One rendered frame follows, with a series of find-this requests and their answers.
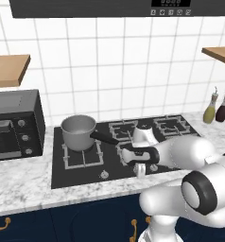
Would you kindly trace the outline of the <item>wooden wall shelf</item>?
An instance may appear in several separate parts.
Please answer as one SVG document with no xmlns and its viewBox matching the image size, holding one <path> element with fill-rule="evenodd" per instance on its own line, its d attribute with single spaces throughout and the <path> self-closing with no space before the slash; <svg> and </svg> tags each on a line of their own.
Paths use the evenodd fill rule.
<svg viewBox="0 0 225 242">
<path fill-rule="evenodd" d="M 203 54 L 208 55 L 218 61 L 225 63 L 225 46 L 222 47 L 203 47 L 201 49 Z"/>
<path fill-rule="evenodd" d="M 0 56 L 0 88 L 20 86 L 29 63 L 29 55 Z"/>
</svg>

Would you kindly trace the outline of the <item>yellow-green oil bottle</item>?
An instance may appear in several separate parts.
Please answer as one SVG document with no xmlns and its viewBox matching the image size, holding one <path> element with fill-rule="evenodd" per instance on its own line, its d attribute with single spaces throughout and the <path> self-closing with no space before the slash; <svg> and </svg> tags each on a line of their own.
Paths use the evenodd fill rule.
<svg viewBox="0 0 225 242">
<path fill-rule="evenodd" d="M 206 124 L 211 124 L 216 115 L 216 101 L 218 98 L 217 88 L 212 93 L 211 101 L 203 114 L 203 122 Z"/>
</svg>

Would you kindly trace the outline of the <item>navy blue cupboard door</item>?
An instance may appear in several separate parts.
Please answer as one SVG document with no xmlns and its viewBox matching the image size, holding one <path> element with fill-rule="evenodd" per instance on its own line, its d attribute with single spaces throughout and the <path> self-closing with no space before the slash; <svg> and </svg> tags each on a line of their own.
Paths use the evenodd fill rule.
<svg viewBox="0 0 225 242">
<path fill-rule="evenodd" d="M 101 199 L 50 210 L 58 242 L 130 242 L 139 220 L 139 195 Z"/>
<path fill-rule="evenodd" d="M 176 232 L 183 242 L 225 242 L 225 228 L 210 228 L 181 217 Z"/>
<path fill-rule="evenodd" d="M 0 242 L 57 242 L 49 211 L 0 216 Z"/>
</svg>

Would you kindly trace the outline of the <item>dark range hood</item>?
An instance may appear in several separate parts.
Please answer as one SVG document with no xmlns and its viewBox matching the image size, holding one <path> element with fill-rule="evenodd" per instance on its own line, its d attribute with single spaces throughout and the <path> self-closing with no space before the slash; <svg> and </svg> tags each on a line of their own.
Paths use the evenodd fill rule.
<svg viewBox="0 0 225 242">
<path fill-rule="evenodd" d="M 9 0 L 13 18 L 225 16 L 225 0 Z"/>
</svg>

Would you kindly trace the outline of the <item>dark red vinegar bottle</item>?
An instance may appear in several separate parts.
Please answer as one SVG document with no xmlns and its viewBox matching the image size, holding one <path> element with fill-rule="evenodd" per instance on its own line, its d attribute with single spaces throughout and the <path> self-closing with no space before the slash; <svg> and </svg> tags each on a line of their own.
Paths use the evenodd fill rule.
<svg viewBox="0 0 225 242">
<path fill-rule="evenodd" d="M 224 122 L 225 121 L 225 96 L 224 99 L 216 111 L 216 121 Z"/>
</svg>

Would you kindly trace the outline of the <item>black gas hob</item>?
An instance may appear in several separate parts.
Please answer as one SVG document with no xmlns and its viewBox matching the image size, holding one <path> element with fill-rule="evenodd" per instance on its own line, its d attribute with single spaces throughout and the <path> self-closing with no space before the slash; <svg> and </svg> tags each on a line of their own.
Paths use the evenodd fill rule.
<svg viewBox="0 0 225 242">
<path fill-rule="evenodd" d="M 94 145 L 87 151 L 75 152 L 64 144 L 61 128 L 55 127 L 51 188 L 135 177 L 133 166 L 128 166 L 122 160 L 121 150 L 132 142 L 132 135 L 137 125 L 142 128 L 152 128 L 159 142 L 174 136 L 199 136 L 180 114 L 116 120 L 98 123 L 96 129 L 117 139 L 119 141 L 117 146 L 95 140 Z M 106 180 L 100 178 L 103 170 L 109 173 L 109 178 Z"/>
</svg>

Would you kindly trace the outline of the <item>black toaster oven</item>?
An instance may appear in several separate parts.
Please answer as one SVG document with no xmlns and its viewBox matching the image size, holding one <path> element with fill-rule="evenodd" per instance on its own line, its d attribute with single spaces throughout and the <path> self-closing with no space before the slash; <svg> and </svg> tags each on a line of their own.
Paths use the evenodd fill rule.
<svg viewBox="0 0 225 242">
<path fill-rule="evenodd" d="M 26 125 L 20 127 L 19 120 Z M 29 136 L 28 141 L 22 135 Z M 38 90 L 0 92 L 0 161 L 43 155 L 45 123 Z M 31 148 L 33 153 L 26 155 Z"/>
</svg>

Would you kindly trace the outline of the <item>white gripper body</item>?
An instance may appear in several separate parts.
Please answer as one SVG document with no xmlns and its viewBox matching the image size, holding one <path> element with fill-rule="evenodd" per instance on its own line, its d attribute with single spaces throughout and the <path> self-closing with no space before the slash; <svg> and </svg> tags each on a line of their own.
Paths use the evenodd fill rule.
<svg viewBox="0 0 225 242">
<path fill-rule="evenodd" d="M 136 163 L 133 171 L 138 179 L 142 179 L 146 175 L 146 165 Z"/>
</svg>

